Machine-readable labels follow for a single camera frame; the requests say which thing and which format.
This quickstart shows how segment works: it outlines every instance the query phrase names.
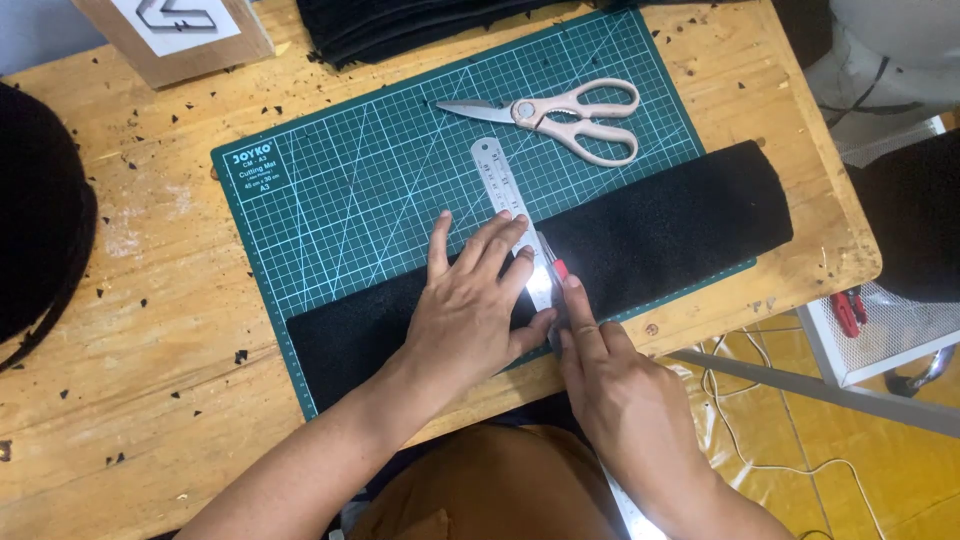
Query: cutting mat label text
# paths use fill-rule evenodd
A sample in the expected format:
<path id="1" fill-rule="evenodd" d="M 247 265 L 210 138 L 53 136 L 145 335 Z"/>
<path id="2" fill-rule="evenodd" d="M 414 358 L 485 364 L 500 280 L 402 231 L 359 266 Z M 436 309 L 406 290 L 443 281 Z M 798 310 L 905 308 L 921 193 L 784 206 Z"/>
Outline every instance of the cutting mat label text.
<path id="1" fill-rule="evenodd" d="M 272 142 L 264 142 L 225 158 L 237 192 L 245 201 L 290 183 Z"/>

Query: brown shirt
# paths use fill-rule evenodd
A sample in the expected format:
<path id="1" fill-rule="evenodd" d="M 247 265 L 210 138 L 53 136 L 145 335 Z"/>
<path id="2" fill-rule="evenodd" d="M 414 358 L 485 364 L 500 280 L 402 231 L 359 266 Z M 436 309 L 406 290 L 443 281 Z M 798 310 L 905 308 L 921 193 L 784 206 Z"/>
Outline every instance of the brown shirt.
<path id="1" fill-rule="evenodd" d="M 620 538 L 593 453 L 550 426 L 473 426 L 394 478 L 348 537 Z"/>

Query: hand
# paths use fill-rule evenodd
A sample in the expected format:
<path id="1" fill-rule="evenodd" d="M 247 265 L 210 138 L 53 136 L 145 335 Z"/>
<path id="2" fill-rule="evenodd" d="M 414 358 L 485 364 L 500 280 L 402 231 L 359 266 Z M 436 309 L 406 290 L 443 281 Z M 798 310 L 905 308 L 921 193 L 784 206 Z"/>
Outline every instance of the hand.
<path id="1" fill-rule="evenodd" d="M 544 309 L 528 327 L 510 331 L 510 314 L 534 271 L 533 248 L 524 246 L 503 278 L 497 275 L 526 231 L 526 216 L 511 220 L 507 210 L 499 212 L 467 240 L 450 266 L 446 235 L 452 221 L 444 210 L 434 224 L 426 287 L 406 343 L 392 358 L 449 390 L 449 399 L 543 343 L 556 317 L 556 310 Z"/>
<path id="2" fill-rule="evenodd" d="M 598 327 L 576 276 L 564 298 L 571 330 L 561 331 L 560 367 L 574 416 L 647 519 L 690 537 L 698 498 L 715 493 L 719 477 L 700 452 L 683 382 L 638 353 L 618 323 Z"/>

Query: wooden tabletop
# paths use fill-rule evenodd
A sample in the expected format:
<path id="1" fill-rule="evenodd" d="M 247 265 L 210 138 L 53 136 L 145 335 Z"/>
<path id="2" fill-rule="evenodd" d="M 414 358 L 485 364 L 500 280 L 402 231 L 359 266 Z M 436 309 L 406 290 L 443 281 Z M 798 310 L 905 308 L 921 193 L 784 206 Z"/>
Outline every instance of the wooden tabletop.
<path id="1" fill-rule="evenodd" d="M 103 219 L 63 318 L 25 369 L 0 375 L 0 440 L 12 441 L 0 538 L 177 528 L 302 423 L 210 177 L 212 148 L 588 11 L 562 4 L 336 73 L 307 61 L 294 0 L 254 7 L 276 58 L 229 73 L 153 91 L 107 45 L 4 79 L 76 130 Z M 795 235 L 754 268 L 629 321 L 637 347 L 663 355 L 875 277 L 876 244 L 770 1 L 642 12 L 704 146 L 757 140 Z M 415 441 L 562 386 L 552 356 L 540 358 L 474 388 Z"/>

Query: red pliers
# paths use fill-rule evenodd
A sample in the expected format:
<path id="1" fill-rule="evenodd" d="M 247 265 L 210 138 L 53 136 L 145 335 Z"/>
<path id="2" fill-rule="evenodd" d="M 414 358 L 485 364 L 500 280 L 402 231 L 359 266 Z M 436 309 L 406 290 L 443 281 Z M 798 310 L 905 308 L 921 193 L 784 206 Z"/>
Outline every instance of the red pliers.
<path id="1" fill-rule="evenodd" d="M 867 324 L 867 309 L 860 299 L 860 285 L 831 294 L 830 307 L 844 335 L 860 335 L 860 325 Z"/>

